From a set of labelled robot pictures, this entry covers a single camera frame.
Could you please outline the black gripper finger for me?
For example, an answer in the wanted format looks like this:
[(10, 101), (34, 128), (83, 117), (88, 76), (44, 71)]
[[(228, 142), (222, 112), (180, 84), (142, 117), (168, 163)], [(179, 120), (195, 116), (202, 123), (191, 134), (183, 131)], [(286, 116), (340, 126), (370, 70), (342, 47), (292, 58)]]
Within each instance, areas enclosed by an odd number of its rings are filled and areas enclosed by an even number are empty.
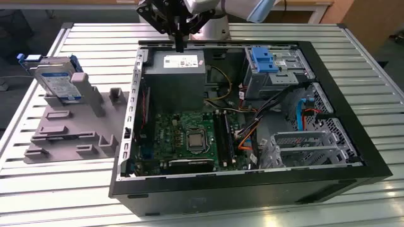
[(180, 36), (170, 2), (167, 0), (142, 0), (136, 12), (159, 33), (168, 34), (175, 42), (176, 51), (180, 52)]
[(198, 14), (190, 21), (188, 17), (184, 15), (180, 16), (180, 51), (184, 51), (187, 43), (184, 39), (190, 37), (190, 34), (196, 34), (202, 27), (206, 25), (211, 19), (211, 13)]

